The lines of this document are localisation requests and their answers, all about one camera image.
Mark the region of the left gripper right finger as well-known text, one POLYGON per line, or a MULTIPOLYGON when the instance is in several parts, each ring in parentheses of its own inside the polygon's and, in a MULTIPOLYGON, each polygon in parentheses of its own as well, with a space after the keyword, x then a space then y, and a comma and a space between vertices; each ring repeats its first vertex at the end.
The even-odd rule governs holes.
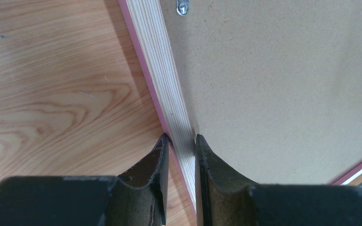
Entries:
POLYGON ((259 184, 196 137, 196 207, 200 226, 362 226, 362 188, 259 184))

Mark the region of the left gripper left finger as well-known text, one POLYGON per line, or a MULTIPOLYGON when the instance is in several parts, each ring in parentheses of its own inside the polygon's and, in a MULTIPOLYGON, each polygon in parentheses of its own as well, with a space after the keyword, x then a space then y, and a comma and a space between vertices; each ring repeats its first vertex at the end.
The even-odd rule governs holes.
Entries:
POLYGON ((14 176, 0 181, 0 226, 163 226, 169 137, 117 176, 14 176))

